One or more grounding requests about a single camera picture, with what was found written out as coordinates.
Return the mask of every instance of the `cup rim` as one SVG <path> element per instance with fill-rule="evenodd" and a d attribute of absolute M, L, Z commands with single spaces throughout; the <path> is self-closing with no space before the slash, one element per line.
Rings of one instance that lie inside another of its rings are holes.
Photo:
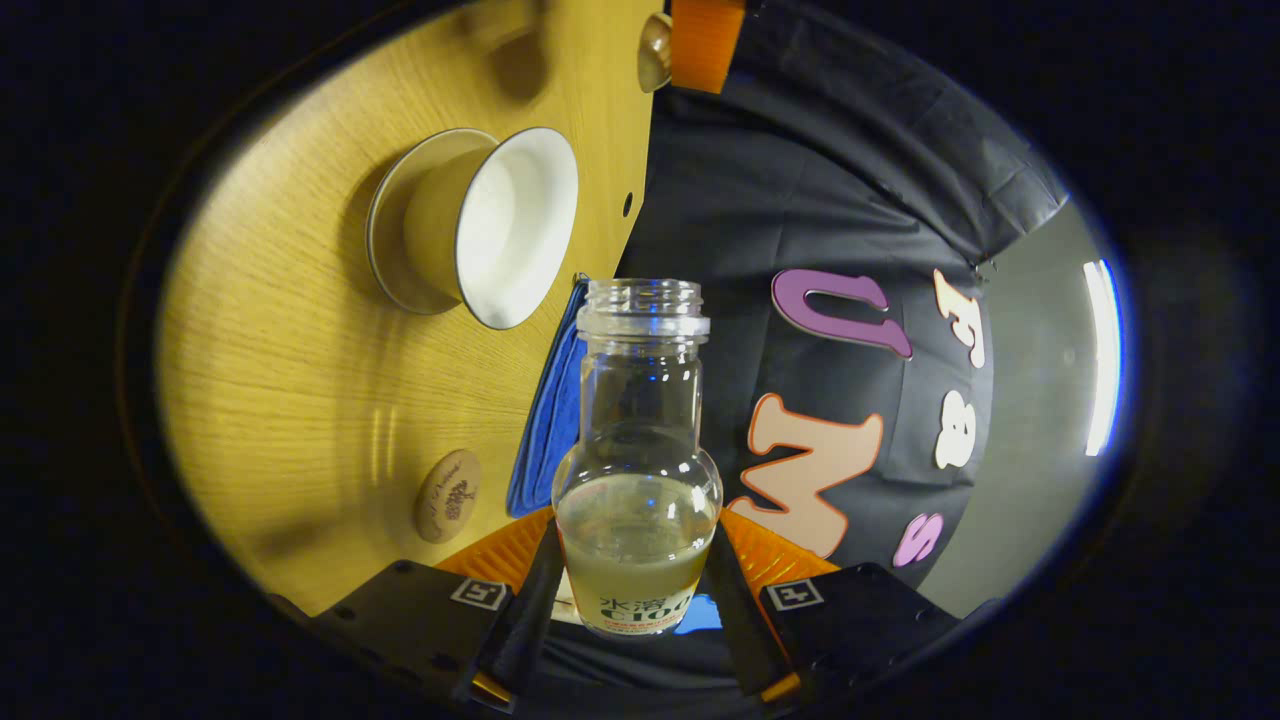
<path fill-rule="evenodd" d="M 467 191 L 466 191 L 466 193 L 463 193 L 462 202 L 458 205 L 458 218 L 457 218 L 457 223 L 454 224 L 454 228 L 453 228 L 453 274 L 454 274 L 454 278 L 457 279 L 457 283 L 458 283 L 458 291 L 460 291 L 458 295 L 462 296 L 462 302 L 463 302 L 463 305 L 467 306 L 467 311 L 471 313 L 471 316 L 475 318 L 476 320 L 479 320 L 480 324 L 483 324 L 484 327 L 494 329 L 494 331 L 508 331 L 508 329 L 516 328 L 516 327 L 521 325 L 525 320 L 527 320 L 538 310 L 538 306 L 541 305 L 543 300 L 547 299 L 547 293 L 550 292 L 550 288 L 556 283 L 556 275 L 559 273 L 559 268 L 564 264 L 564 256 L 568 255 L 568 245 L 570 245 L 572 234 L 573 234 L 573 220 L 571 219 L 570 228 L 568 228 L 570 237 L 564 238 L 564 246 L 561 250 L 561 260 L 557 264 L 556 274 L 553 274 L 548 279 L 547 287 L 543 290 L 541 295 L 539 296 L 538 302 L 532 304 L 532 306 L 529 307 L 527 313 L 525 313 L 517 322 L 515 322 L 515 323 L 512 323 L 509 325 L 495 325 L 495 324 L 492 324 L 488 320 L 485 320 L 485 318 L 480 316 L 480 314 L 476 311 L 475 306 L 471 302 L 471 297 L 467 293 L 466 284 L 462 282 L 462 270 L 458 266 L 458 243 L 461 242 L 461 238 L 462 238 L 462 219 L 466 215 L 467 202 L 471 201 L 472 192 L 475 191 L 475 179 L 477 177 L 480 177 L 480 173 L 484 172 L 485 167 L 490 161 L 493 161 L 493 159 L 504 147 L 507 147 L 508 145 L 511 145 L 512 141 L 515 141 L 516 138 L 522 137 L 522 136 L 525 136 L 527 133 L 535 133 L 535 132 L 550 132 L 550 133 L 556 135 L 557 137 L 559 137 L 562 141 L 564 141 L 564 146 L 566 146 L 566 149 L 568 149 L 568 156 L 572 160 L 573 173 L 575 173 L 575 176 L 577 174 L 577 156 L 573 152 L 573 145 L 568 141 L 567 137 L 564 137 L 564 133 L 557 131 L 556 128 L 547 127 L 547 126 L 527 127 L 527 128 L 525 128 L 525 129 L 522 129 L 520 132 L 516 132 L 516 133 L 511 135 L 509 137 L 507 137 L 506 140 L 503 140 L 502 142 L 499 142 L 495 147 L 493 147 L 493 150 L 490 150 L 488 155 L 485 155 L 484 161 L 480 163 L 480 165 L 476 168 L 475 173 L 472 173 L 472 176 L 471 176 L 471 182 L 467 184 Z M 576 200 L 577 200 L 577 193 L 575 192 L 573 215 L 577 214 L 577 202 L 576 202 Z"/>

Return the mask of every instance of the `wood grain surface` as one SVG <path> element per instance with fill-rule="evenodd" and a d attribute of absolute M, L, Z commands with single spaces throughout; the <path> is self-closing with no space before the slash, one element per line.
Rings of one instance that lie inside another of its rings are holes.
<path fill-rule="evenodd" d="M 636 50 L 662 3 L 545 5 L 462 8 L 314 86 L 227 164 L 172 260 L 157 401 L 182 482 L 246 571 L 307 614 L 388 562 L 434 564 L 511 521 L 516 448 L 572 277 L 612 277 L 643 202 L 652 96 Z M 543 305 L 504 332 L 465 306 L 392 305 L 364 241 L 392 161 L 447 128 L 500 140 L 534 126 L 570 140 L 581 187 Z M 458 448 L 484 465 L 476 510 L 430 544 L 413 500 Z"/>

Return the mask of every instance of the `bottle neck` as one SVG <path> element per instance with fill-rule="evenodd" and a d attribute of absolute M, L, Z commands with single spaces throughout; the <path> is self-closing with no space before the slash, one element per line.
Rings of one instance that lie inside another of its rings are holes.
<path fill-rule="evenodd" d="M 701 424 L 698 343 L 685 338 L 591 337 L 582 359 L 581 442 L 657 433 L 698 446 Z"/>

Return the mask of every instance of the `bottle label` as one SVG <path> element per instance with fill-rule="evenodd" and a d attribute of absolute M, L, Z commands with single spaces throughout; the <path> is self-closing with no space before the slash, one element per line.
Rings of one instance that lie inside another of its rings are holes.
<path fill-rule="evenodd" d="M 648 635 L 678 625 L 692 597 L 694 588 L 648 600 L 599 596 L 590 623 L 611 633 Z"/>

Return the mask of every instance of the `blue cloth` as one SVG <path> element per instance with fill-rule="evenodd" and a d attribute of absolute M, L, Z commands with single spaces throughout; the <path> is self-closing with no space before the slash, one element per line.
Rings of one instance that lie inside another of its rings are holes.
<path fill-rule="evenodd" d="M 588 278 L 580 275 L 568 296 L 564 318 L 552 341 L 543 378 L 534 393 L 516 468 L 507 488 L 507 514 L 524 518 L 552 502 L 552 482 L 564 454 L 577 442 L 579 397 L 586 343 L 577 338 L 577 310 L 586 301 Z"/>
<path fill-rule="evenodd" d="M 695 594 L 694 601 L 689 603 L 689 610 L 685 611 L 684 620 L 676 628 L 676 634 L 687 635 L 695 630 L 719 629 L 719 610 L 716 607 L 716 601 L 710 596 Z"/>

